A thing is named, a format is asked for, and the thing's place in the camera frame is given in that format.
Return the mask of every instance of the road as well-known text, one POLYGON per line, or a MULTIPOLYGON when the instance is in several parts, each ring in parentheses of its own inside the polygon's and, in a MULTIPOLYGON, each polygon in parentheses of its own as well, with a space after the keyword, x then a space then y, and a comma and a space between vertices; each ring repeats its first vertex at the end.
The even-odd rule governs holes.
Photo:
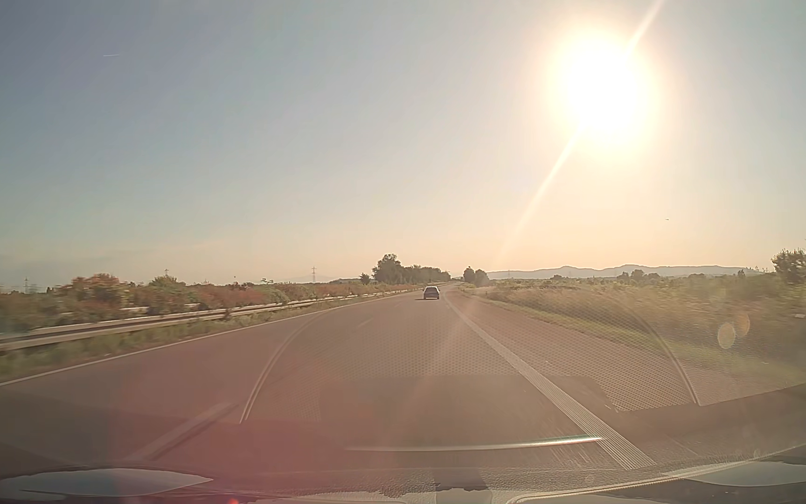
POLYGON ((575 488, 804 442, 802 395, 698 406, 663 352, 452 287, 0 386, 0 476, 157 464, 271 488, 364 472, 409 489, 575 488))

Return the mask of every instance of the mountain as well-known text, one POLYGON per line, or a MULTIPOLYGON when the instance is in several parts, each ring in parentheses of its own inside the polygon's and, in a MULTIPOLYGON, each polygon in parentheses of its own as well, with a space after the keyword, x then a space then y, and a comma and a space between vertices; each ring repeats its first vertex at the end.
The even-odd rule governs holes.
POLYGON ((751 268, 739 268, 731 266, 641 266, 641 265, 623 265, 614 268, 606 269, 593 269, 593 268, 576 268, 574 266, 562 266, 561 268, 550 268, 533 271, 491 271, 487 276, 491 280, 500 280, 502 278, 552 278, 556 274, 568 278, 590 278, 593 276, 609 277, 617 276, 623 272, 633 273, 633 270, 643 270, 645 273, 658 273, 661 276, 687 276, 692 273, 703 273, 708 276, 717 276, 721 274, 736 274, 739 270, 745 270, 747 274, 756 274, 757 272, 751 268))

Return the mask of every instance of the field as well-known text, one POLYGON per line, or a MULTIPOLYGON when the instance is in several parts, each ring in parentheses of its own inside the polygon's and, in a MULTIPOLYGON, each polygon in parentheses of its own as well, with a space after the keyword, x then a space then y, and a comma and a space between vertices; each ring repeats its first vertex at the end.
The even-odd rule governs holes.
POLYGON ((494 280, 466 292, 590 336, 665 346, 683 361, 806 375, 806 281, 775 273, 494 280))

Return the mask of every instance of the metal guardrail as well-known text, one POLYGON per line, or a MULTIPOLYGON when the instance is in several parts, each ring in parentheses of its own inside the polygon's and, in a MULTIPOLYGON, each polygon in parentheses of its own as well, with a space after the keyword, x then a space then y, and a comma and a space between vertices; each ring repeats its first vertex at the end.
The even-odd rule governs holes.
POLYGON ((94 336, 114 335, 151 329, 154 327, 175 326, 189 322, 199 322, 203 320, 218 320, 230 316, 251 315, 263 311, 278 311, 288 308, 301 308, 324 301, 350 300, 355 298, 371 298, 386 294, 397 294, 404 291, 374 292, 372 294, 360 294, 350 296, 333 296, 319 298, 316 300, 290 301, 285 304, 269 303, 264 305, 252 305, 240 308, 220 308, 204 311, 192 311, 185 313, 171 313, 168 315, 137 316, 134 318, 123 318, 119 320, 104 320, 102 322, 90 322, 88 324, 73 324, 70 326, 40 327, 26 333, 0 333, 0 351, 17 350, 40 346, 44 344, 62 343, 73 340, 81 340, 94 336))

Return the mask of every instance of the grey car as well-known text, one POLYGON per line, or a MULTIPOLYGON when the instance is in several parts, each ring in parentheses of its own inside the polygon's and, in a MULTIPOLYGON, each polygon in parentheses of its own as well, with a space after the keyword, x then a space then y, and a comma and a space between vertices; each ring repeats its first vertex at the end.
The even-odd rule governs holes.
POLYGON ((423 300, 439 300, 441 299, 441 290, 433 285, 428 285, 422 292, 423 300))

